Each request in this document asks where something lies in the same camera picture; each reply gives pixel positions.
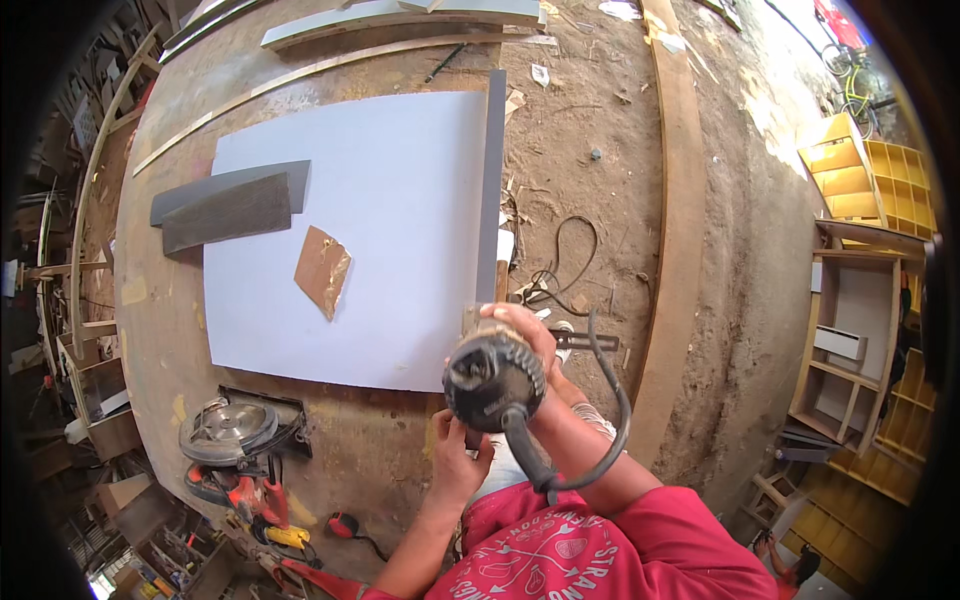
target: wooden workbench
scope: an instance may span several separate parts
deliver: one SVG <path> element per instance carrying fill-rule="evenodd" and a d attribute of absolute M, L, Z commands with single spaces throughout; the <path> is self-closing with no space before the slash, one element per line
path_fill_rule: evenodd
<path fill-rule="evenodd" d="M 291 520 L 310 529 L 314 547 L 331 572 L 371 581 L 382 563 L 370 548 L 362 541 L 331 540 L 323 535 L 323 524 L 330 513 L 348 511 L 385 551 L 394 550 L 430 482 L 429 418 L 443 406 L 443 397 L 214 367 L 204 326 L 203 249 L 181 252 L 178 260 L 166 258 L 160 229 L 150 227 L 150 206 L 155 194 L 209 176 L 217 140 L 256 123 L 371 96 L 485 90 L 489 70 L 499 62 L 499 45 L 469 46 L 431 84 L 424 84 L 423 78 L 452 47 L 363 60 L 297 80 L 214 120 L 132 177 L 133 167 L 174 133 L 293 69 L 400 39 L 497 31 L 465 25 L 402 26 L 320 39 L 280 54 L 259 47 L 269 28 L 335 4 L 340 3 L 267 3 L 163 67 L 124 177 L 116 228 L 115 305 L 132 408 L 159 482 L 201 513 L 219 518 L 221 509 L 195 498 L 183 485 L 188 461 L 178 445 L 180 423 L 214 398 L 220 384 L 301 399 L 307 407 L 314 458 L 284 463 Z"/>

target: bicycle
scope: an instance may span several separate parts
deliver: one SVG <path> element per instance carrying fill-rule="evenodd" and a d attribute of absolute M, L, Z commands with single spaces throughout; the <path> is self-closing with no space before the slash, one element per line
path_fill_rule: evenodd
<path fill-rule="evenodd" d="M 866 48 L 856 50 L 842 43 L 827 44 L 821 53 L 821 59 L 824 62 L 824 67 L 831 75 L 838 79 L 845 78 L 843 102 L 839 111 L 845 111 L 853 118 L 853 122 L 856 123 L 863 139 L 868 139 L 874 130 L 879 132 L 880 127 L 876 120 L 873 92 L 870 91 L 868 86 L 868 91 L 865 94 L 857 93 L 857 75 L 860 74 L 860 71 L 871 73 Z"/>

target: dirt floor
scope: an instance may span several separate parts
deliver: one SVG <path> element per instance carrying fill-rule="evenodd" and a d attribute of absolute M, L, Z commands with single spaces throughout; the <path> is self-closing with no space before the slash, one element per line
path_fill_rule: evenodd
<path fill-rule="evenodd" d="M 631 393 L 650 317 L 658 265 L 662 157 L 656 77 L 640 22 L 624 22 L 582 0 L 557 2 L 548 33 L 559 48 L 504 44 L 501 65 L 526 104 L 506 127 L 504 184 L 521 213 L 511 291 L 544 268 L 566 285 L 588 262 L 590 227 L 558 226 L 574 215 L 596 229 L 596 255 L 563 293 L 599 309 L 598 331 L 617 335 L 616 374 Z M 693 350 L 654 472 L 692 487 L 725 523 L 785 418 L 796 384 L 809 302 L 813 214 L 821 202 L 794 148 L 798 125 L 820 118 L 829 79 L 816 55 L 762 0 L 737 4 L 744 32 L 693 0 L 673 0 L 692 64 L 708 173 L 707 236 Z M 571 24 L 594 25 L 592 33 Z M 546 66 L 546 88 L 531 76 Z M 449 69 L 456 71 L 456 61 Z M 113 238 L 120 185 L 135 124 L 114 133 L 87 213 L 84 252 Z M 597 149 L 599 160 L 590 157 Z M 84 278 L 89 321 L 113 318 L 113 284 Z M 548 323 L 586 319 L 552 302 Z M 630 359 L 624 366 L 627 348 Z M 615 402 L 594 358 L 564 368 L 601 412 Z"/>

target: person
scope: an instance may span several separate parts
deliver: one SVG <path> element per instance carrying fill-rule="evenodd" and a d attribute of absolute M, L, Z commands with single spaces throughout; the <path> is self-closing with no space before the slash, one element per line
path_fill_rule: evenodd
<path fill-rule="evenodd" d="M 778 600 L 790 600 L 796 596 L 800 586 L 820 568 L 820 555 L 810 550 L 810 544 L 804 544 L 800 559 L 788 567 L 777 552 L 777 538 L 773 533 L 756 541 L 754 553 L 761 560 L 770 555 L 770 565 L 777 573 Z"/>
<path fill-rule="evenodd" d="M 562 375 L 552 334 L 519 305 L 487 305 L 481 314 L 512 325 L 543 362 L 547 391 L 528 425 L 554 466 L 568 479 L 593 468 L 612 434 Z M 467 428 L 449 410 L 434 415 L 433 425 L 432 487 L 365 600 L 776 596 L 760 560 L 733 541 L 696 492 L 664 486 L 626 453 L 550 506 L 502 438 L 494 448 L 485 434 L 473 458 Z M 461 518 L 464 558 L 435 583 Z"/>

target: white sneaker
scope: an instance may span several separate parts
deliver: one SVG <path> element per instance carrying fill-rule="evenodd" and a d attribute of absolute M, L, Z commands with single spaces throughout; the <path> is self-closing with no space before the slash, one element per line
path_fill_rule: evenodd
<path fill-rule="evenodd" d="M 554 329 L 562 329 L 563 331 L 569 331 L 573 333 L 573 325 L 569 321 L 557 321 L 553 324 Z M 560 366 L 566 364 L 566 359 L 570 357 L 570 354 L 573 352 L 573 348 L 566 348 L 563 350 L 556 350 L 554 353 L 557 355 L 557 358 L 560 359 Z"/>

